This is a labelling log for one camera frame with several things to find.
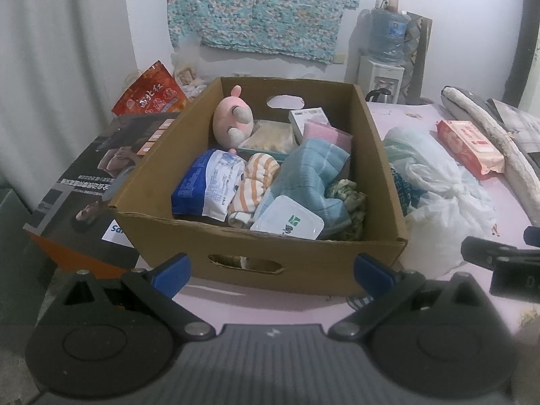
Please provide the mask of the brown cardboard box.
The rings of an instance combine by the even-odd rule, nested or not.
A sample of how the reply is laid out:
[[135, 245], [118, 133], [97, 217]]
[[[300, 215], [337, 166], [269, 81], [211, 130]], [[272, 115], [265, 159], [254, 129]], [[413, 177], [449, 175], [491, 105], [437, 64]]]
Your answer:
[[[367, 196], [358, 241], [301, 240], [201, 218], [175, 218], [170, 197], [195, 159], [216, 146], [212, 116], [234, 86], [257, 119], [284, 121], [269, 107], [293, 95], [322, 108], [330, 123], [353, 137], [351, 176]], [[224, 284], [301, 294], [349, 296], [360, 292], [352, 270], [361, 253], [393, 265], [408, 239], [393, 175], [371, 112], [357, 85], [304, 79], [214, 80], [167, 128], [115, 194], [116, 222], [151, 266], [183, 252], [194, 276]]]

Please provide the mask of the rolled white patterned mat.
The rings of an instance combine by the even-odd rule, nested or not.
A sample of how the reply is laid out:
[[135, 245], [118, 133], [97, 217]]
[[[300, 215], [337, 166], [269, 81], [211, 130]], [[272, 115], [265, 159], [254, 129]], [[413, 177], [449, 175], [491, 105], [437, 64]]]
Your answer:
[[528, 154], [513, 140], [495, 109], [494, 99], [481, 99], [461, 88], [446, 86], [441, 101], [459, 121], [470, 121], [505, 157], [504, 175], [523, 210], [535, 227], [539, 225], [539, 152]]

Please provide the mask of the steel electric kettle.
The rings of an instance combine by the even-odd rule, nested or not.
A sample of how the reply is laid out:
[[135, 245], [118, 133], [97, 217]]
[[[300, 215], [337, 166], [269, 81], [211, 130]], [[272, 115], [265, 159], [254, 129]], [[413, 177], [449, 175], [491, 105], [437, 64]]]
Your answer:
[[371, 103], [393, 103], [394, 96], [390, 90], [379, 88], [369, 91], [365, 96], [365, 100]]

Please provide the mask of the blue water bottle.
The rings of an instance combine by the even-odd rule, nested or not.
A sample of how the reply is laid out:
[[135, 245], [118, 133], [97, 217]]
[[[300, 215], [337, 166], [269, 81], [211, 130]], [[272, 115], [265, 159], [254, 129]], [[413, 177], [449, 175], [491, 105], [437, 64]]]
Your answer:
[[379, 62], [400, 64], [404, 58], [405, 32], [410, 18], [376, 7], [371, 11], [368, 54]]

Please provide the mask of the orange striped white cloth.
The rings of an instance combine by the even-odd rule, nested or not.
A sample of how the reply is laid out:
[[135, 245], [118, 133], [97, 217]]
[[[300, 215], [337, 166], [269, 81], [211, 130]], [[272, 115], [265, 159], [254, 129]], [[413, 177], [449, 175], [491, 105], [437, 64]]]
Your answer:
[[232, 202], [227, 222], [234, 228], [248, 228], [265, 192], [274, 182], [279, 163], [273, 156], [258, 153], [250, 157]]

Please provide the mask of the bag of wooden sticks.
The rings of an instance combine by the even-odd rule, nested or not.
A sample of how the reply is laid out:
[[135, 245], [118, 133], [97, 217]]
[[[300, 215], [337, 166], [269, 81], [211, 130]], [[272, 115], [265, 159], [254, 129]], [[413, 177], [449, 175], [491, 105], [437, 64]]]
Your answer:
[[238, 150], [288, 155], [296, 148], [297, 142], [291, 124], [259, 120], [254, 124], [252, 135], [239, 145]]

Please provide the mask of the blue knitted towel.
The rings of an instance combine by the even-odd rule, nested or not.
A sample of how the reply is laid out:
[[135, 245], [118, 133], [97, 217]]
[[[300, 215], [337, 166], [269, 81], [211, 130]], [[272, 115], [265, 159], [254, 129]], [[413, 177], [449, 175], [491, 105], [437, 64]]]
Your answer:
[[351, 218], [343, 201], [325, 196], [349, 159], [350, 154], [333, 143], [307, 139], [282, 163], [253, 218], [260, 218], [278, 196], [288, 196], [323, 220], [322, 239], [349, 227]]

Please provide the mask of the pink plush toy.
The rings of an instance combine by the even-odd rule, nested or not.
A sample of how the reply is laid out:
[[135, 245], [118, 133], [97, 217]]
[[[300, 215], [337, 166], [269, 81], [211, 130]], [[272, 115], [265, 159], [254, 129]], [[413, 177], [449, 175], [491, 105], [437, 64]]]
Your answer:
[[224, 150], [234, 154], [252, 135], [254, 127], [252, 109], [241, 94], [242, 87], [235, 85], [230, 95], [217, 105], [212, 118], [215, 140]]

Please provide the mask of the floral blue wall cloth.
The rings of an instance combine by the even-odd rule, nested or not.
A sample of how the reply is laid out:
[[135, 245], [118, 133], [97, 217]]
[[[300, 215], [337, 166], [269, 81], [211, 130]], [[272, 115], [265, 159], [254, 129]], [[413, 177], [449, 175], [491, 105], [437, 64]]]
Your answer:
[[359, 0], [167, 0], [171, 44], [202, 45], [329, 64], [345, 11]]

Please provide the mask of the white teal small box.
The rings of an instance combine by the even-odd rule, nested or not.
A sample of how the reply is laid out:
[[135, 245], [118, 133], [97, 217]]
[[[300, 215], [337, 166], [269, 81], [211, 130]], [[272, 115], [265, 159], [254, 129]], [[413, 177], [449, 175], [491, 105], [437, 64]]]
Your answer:
[[288, 113], [288, 121], [292, 125], [294, 135], [299, 143], [302, 143], [305, 125], [310, 122], [329, 125], [329, 119], [323, 108], [306, 108], [293, 110]]

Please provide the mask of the green patterned scrunchie cloth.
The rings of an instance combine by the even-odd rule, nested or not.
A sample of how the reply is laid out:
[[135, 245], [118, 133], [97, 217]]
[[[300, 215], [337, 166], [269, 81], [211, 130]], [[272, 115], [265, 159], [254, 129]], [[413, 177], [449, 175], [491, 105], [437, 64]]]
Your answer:
[[334, 181], [325, 192], [326, 197], [340, 199], [347, 209], [351, 223], [335, 234], [333, 240], [358, 241], [363, 233], [367, 196], [358, 191], [357, 184], [349, 179]]

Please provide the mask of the red gift bag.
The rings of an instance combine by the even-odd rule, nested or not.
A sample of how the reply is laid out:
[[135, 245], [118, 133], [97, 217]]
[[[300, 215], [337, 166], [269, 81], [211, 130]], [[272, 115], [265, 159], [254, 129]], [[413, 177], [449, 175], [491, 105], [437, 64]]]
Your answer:
[[116, 116], [181, 112], [189, 99], [161, 61], [144, 71], [121, 95], [112, 108]]

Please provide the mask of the plaid pink blanket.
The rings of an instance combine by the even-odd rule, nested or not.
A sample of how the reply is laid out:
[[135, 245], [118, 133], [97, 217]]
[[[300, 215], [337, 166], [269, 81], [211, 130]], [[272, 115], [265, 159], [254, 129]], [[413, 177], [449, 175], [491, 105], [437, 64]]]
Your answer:
[[498, 100], [493, 100], [492, 103], [505, 129], [511, 134], [516, 144], [528, 154], [538, 153], [540, 150], [539, 118]]

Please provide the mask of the pink wet wipes pack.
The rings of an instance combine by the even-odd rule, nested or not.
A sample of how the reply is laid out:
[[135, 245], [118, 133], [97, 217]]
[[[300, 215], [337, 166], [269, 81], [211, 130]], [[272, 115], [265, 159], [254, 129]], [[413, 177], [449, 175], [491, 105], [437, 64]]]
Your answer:
[[471, 121], [439, 121], [437, 138], [478, 180], [504, 173], [504, 155]]

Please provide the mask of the blue white snack packet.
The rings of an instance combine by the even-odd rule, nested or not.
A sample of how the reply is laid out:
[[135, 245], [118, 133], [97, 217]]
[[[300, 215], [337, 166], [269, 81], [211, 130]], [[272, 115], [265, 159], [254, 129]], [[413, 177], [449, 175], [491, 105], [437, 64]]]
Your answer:
[[174, 217], [204, 217], [224, 222], [242, 180], [246, 162], [211, 149], [200, 155], [171, 195]]

